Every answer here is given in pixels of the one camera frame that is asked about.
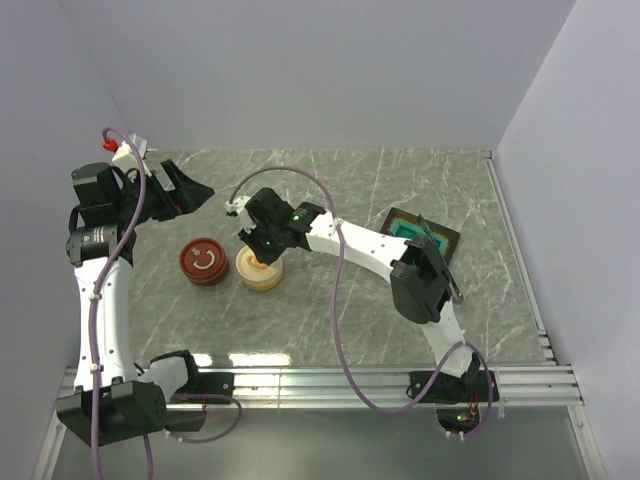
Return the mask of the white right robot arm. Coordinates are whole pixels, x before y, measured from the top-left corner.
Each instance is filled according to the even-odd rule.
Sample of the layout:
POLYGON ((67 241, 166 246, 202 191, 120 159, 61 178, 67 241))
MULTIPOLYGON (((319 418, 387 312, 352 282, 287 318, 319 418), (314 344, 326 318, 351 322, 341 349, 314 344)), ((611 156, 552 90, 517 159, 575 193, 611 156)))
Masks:
POLYGON ((346 222, 319 205, 303 202, 294 208, 273 189, 226 204, 229 216, 240 220, 239 238, 259 262, 272 264, 288 248, 341 256, 390 285, 393 305, 418 325, 443 368, 427 398, 434 403, 464 401, 477 385, 480 362, 466 347, 449 349, 464 340, 454 312, 460 292, 436 243, 426 235, 393 237, 346 222))

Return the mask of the red round lid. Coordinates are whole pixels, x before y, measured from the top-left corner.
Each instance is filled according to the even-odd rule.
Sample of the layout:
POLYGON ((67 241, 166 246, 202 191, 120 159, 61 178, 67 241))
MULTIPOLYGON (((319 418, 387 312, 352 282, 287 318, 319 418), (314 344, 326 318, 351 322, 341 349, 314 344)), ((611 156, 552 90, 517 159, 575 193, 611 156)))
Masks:
POLYGON ((228 262, 222 245, 212 238, 197 238, 186 244, 180 252, 179 265, 192 264, 199 270, 210 268, 214 263, 228 262))

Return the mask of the cream round lid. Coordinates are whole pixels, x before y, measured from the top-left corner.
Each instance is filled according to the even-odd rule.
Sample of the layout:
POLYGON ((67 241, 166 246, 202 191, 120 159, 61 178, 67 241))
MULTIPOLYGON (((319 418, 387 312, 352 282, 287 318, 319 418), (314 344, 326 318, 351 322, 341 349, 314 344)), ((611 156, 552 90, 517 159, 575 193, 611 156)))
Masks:
POLYGON ((244 246, 235 259, 238 273, 247 283, 270 282, 275 280, 284 270, 283 259, 279 258, 272 264, 261 263, 254 252, 244 246))

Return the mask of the cream round container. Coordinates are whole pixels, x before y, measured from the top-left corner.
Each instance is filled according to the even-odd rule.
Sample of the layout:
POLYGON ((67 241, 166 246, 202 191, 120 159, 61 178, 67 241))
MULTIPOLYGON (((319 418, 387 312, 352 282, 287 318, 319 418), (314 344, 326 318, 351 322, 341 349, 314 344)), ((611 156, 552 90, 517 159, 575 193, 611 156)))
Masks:
POLYGON ((253 291, 268 291, 275 288, 282 280, 283 273, 277 273, 265 278, 243 277, 244 285, 253 291))

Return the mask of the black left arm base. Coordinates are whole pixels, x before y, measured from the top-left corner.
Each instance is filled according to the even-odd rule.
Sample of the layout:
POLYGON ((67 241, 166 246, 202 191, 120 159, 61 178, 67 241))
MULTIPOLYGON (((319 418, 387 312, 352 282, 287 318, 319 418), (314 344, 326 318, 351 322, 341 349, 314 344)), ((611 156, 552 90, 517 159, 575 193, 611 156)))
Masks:
POLYGON ((198 372, 194 380, 180 387, 169 404, 191 405, 195 409, 168 411, 166 429, 172 434, 199 432, 209 416, 211 406, 233 404, 234 375, 230 372, 198 372))

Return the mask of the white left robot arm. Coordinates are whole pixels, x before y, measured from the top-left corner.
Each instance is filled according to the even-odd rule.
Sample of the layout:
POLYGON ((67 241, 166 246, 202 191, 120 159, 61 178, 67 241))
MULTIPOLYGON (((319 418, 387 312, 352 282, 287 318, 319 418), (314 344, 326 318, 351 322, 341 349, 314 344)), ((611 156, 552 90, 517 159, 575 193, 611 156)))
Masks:
POLYGON ((87 445, 105 446, 167 430, 197 432, 200 412, 170 412, 174 396, 196 399, 203 379, 187 350, 152 359, 138 372, 131 349, 129 292, 135 228, 149 219, 171 220, 199 209, 212 188, 185 175, 172 160, 162 168, 173 187, 154 173, 97 162, 71 174, 78 199, 71 210, 65 249, 80 295, 81 346, 73 392, 56 401, 58 419, 87 445))

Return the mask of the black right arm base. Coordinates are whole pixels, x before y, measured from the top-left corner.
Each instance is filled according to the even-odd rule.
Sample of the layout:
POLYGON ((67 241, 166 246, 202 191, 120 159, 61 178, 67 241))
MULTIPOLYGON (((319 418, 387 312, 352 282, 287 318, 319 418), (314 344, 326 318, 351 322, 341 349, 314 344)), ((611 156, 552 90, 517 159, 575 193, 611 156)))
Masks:
MULTIPOLYGON (((433 373, 434 370, 411 371, 407 396, 411 399, 416 398, 433 373)), ((480 403, 487 403, 489 400, 496 402, 500 399, 500 394, 495 373, 489 370, 489 376, 491 382, 487 381, 485 371, 472 374, 469 379, 439 373, 421 403, 455 405, 470 403, 472 400, 480 403)))

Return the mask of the steel serving tongs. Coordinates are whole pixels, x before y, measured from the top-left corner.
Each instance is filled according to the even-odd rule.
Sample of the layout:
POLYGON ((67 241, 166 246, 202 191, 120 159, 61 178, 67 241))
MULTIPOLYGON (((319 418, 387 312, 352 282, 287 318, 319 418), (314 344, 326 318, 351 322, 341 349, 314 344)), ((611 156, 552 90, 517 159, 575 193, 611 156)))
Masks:
MULTIPOLYGON (((433 234, 429 222, 426 218, 424 218, 421 214, 418 215, 418 221, 419 224, 422 228, 422 230, 425 232, 425 234, 434 242, 434 244, 436 245, 437 248, 440 248, 440 244, 437 241, 437 237, 433 234)), ((452 290, 452 295, 453 295, 453 302, 455 304, 460 304, 461 302, 464 301, 464 296, 460 290, 460 288, 458 287, 457 283, 455 282, 455 280, 453 279, 453 274, 451 272, 449 272, 449 284, 452 290)))

